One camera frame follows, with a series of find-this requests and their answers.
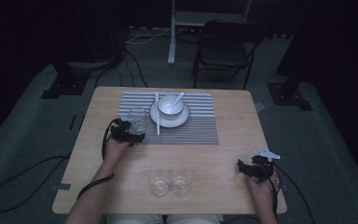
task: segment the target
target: white plate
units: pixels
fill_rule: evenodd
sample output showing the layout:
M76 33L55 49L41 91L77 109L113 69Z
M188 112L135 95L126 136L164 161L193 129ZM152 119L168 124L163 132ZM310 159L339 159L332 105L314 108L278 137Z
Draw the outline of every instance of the white plate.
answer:
M182 124L184 124L188 117L190 116L190 109L188 108L188 105L185 103L185 107L183 108L182 113L179 115L177 119L167 119L167 116L163 113L159 112L159 126L165 127L165 128L175 128ZM153 103L150 106L150 118L152 118L153 121L156 122L156 102Z

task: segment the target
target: white cable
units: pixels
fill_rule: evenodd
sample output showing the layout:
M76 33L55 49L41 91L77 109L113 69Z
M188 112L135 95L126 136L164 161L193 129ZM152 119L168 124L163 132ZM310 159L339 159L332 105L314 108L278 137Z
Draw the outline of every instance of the white cable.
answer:
M147 42L149 42L149 41L151 41L151 40L153 40L153 39L155 39L155 38L157 38L157 37L159 37L159 36L161 36L161 35L164 35L165 33L167 33L167 32L170 31L170 30L171 30L171 28L165 30L164 32L162 32L162 33L159 34L159 35L137 35L137 36L133 37L132 39L126 41L126 44L133 44L133 45L145 44L145 43L147 43ZM148 40L146 40L146 41L144 41L144 42L139 42L139 43L131 42L132 40L134 40L134 39L136 39L136 38L138 38L138 37L140 37L140 36L153 36L153 37L150 38L150 39L148 39Z

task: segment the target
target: empty glass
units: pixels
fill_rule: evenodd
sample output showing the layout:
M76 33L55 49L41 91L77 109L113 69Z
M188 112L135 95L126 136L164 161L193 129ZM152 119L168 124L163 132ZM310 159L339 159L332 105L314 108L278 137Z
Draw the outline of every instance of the empty glass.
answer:
M170 190L170 176L162 168L151 170L148 181L152 192L156 195L164 195Z
M176 168L172 173L172 190L176 194L186 194L191 187L190 170L184 167Z
M146 110L141 107L134 107L129 112L128 119L131 122L131 129L141 132L146 129Z

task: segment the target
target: wire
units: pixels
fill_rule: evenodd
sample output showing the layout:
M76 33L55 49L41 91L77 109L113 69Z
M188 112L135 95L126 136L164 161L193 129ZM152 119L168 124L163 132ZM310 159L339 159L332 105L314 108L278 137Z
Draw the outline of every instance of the wire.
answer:
M130 76L131 76L131 81L132 81L132 86L133 87L136 87L135 83L133 82L133 75L132 75L132 71L128 68L129 66L129 62L127 61L127 59L124 59L125 62L126 62L126 66L125 66L125 69L130 73Z
M261 161L258 161L258 165L261 167L261 169L263 170L264 175L267 177L269 183L272 186L273 189L273 204L272 204L272 211L274 212L275 218L278 220L278 215L277 215L277 208L278 208L278 191L275 189L274 184L272 183L271 177L269 177L269 174L267 173L266 169L264 168L263 164L261 163Z
M101 72L100 75L98 75L97 80L95 80L94 89L97 89L97 87L98 87L98 80L100 80L100 78L101 78L101 76L103 75L103 73L105 73L107 70L112 69L112 68L113 68L113 66L110 64L109 66L107 66L107 67Z
M101 178L101 179L97 179L97 180L94 180L92 181L91 183L89 183L88 185L86 185L86 187L84 187L80 192L79 194L77 195L77 198L76 200L78 200L80 198L80 196L86 192L87 190L99 185L99 184L102 184L104 182L107 182L111 179L113 179L115 177L115 173L112 173L110 176L107 176L107 177L104 177L104 178Z
M139 76L141 76L141 79L142 79L143 83L145 84L145 86L148 87L147 84L146 84L146 82L145 82L144 75L142 74L142 71L141 71L141 65L139 65L139 63L138 63L138 61L136 60L136 58L135 58L127 49L124 48L124 50L125 50L128 54L130 54L130 56L133 58L133 60L134 60L134 61L136 62L136 64L138 65Z
M6 208L6 209L0 209L0 213L5 213L5 212L9 212L12 211L14 209L17 209L19 207L21 207L23 204L27 203L32 197L34 197L34 195L40 190L40 188L46 183L46 181L51 177L51 175L54 173L55 170L57 170L57 168L66 160L69 160L69 156L71 155L72 151L68 154L66 154L65 156L54 156L54 157L49 157L47 159L44 159L38 163L36 163L35 165L25 169L22 172L19 172L16 175L13 175L11 177L9 177L8 179L5 179L3 181L0 182L0 188L2 188L4 185L6 185L7 183L11 182L12 180L16 179L17 177L31 171L32 169L34 169L36 166L46 162L46 161L51 161L51 160L56 160L56 159L61 159L60 162L57 163L57 165L50 171L50 173L45 177L45 179L37 186L37 188L28 196L25 198L25 200L23 200L22 202Z
M159 35L137 35L137 36L135 36L134 38L132 38L132 39L130 39L130 40L128 40L128 41L126 41L126 44L133 44L133 45L137 45L137 44L145 44L145 43L148 43L148 42L150 42L150 41L152 41L152 40L154 40L154 39L156 39L157 37L159 37L159 36L161 36L161 35L164 35L165 33L167 33L168 31L170 31L171 30L171 28L170 29L167 29L167 30L165 30L164 32L162 32L161 34L159 34ZM150 39L148 39L148 40L146 40L146 41L144 41L144 42L140 42L140 43L134 43L134 42L131 42L132 40L134 40L134 39L136 39L136 38L138 38L138 37L141 37L141 36L153 36L152 38L150 38Z
M176 37L176 41L178 42L184 42L184 43L187 43L187 44L191 44L191 45L198 45L199 44L199 41L189 41L189 40L186 40L186 39L183 39L183 38L180 38L180 37Z
M120 87L123 87L123 85L121 84L121 80L123 79L123 76L121 75L121 73L118 72L117 67L115 68L115 70L118 73L118 75L120 76Z
M156 39L156 38L158 38L158 37L160 37L160 36L164 36L165 33L167 33L167 32L170 31L170 30L171 30L171 28L165 30L163 33L158 34L158 35L136 35L136 36L134 36L133 38L131 38L130 40L127 40L127 41L126 41L126 44L132 44L132 45L142 45L142 44L146 44L146 43L150 42L150 41L153 40L153 39ZM180 30L180 31L176 32L176 35L179 35L179 34L182 33L182 32L183 32L183 30ZM131 42L131 41L134 40L135 38L144 37L144 36L153 36L153 37L150 38L150 39L148 39L148 40L146 40L146 41L144 41L144 42L136 42L136 43Z
M310 220L311 220L311 222L312 222L313 224L315 224L315 219L313 218L313 214L312 214L312 212L310 211L310 206L308 205L308 202L307 202L307 200L305 199L305 197L304 197L303 193L301 192L300 188L298 187L298 185L295 183L295 181L293 181L293 179L292 179L281 167L279 167L277 164L274 164L274 166L275 166L276 168L278 168L278 170L279 170L281 173L283 173L283 174L290 180L290 182L292 182L292 184L295 186L295 188L297 189L298 193L300 194L302 200L304 201L305 206L307 207L308 213L309 213L309 215L310 215Z

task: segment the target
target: dark curtain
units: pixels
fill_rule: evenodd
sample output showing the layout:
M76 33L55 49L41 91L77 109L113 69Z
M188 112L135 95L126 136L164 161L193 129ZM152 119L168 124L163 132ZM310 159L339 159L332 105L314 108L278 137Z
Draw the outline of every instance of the dark curtain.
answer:
M269 0L252 2L249 21L261 21L268 35L294 35L311 0Z
M170 27L170 0L111 0L122 10L114 9L115 19L134 28Z
M51 54L91 60L76 1L0 0L0 125Z
M358 0L314 0L277 74L317 88L358 165Z

